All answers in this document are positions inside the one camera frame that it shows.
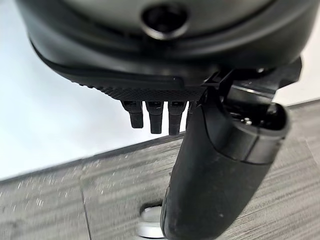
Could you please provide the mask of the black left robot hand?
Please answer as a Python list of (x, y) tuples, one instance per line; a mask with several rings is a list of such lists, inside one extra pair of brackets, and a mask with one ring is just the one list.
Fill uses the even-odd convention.
[(317, 0), (19, 0), (38, 57), (121, 102), (131, 126), (185, 136), (162, 203), (169, 240), (218, 238), (290, 130), (277, 90), (299, 80)]

